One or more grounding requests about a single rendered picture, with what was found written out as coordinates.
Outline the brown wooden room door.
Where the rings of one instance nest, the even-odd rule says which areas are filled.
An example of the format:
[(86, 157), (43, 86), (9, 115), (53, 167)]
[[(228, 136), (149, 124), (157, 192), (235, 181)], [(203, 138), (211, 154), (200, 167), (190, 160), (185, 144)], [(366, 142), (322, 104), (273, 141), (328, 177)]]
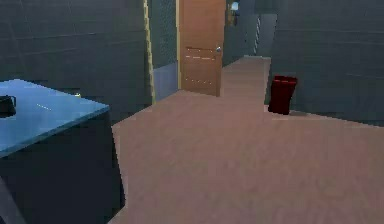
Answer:
[(226, 0), (178, 0), (179, 86), (218, 97)]

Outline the dark red bin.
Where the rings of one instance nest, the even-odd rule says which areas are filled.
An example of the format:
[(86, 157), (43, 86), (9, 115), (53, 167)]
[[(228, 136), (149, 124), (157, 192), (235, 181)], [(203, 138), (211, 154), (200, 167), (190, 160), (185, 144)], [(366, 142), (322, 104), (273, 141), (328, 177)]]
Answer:
[(296, 85), (296, 77), (276, 75), (271, 84), (268, 111), (288, 115), (290, 112), (290, 101)]

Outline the black cabinet with blue top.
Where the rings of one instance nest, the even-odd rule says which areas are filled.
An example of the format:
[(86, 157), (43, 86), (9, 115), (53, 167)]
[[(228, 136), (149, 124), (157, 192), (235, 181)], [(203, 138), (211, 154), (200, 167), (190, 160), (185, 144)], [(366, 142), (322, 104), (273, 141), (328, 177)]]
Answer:
[(107, 224), (126, 202), (109, 107), (20, 79), (0, 95), (0, 224)]

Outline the small black object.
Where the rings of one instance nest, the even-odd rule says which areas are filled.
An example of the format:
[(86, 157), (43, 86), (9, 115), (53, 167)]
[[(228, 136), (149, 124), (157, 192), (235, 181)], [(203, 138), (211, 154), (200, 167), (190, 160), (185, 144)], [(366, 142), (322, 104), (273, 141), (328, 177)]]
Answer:
[(16, 97), (0, 96), (0, 118), (14, 116), (16, 114)]

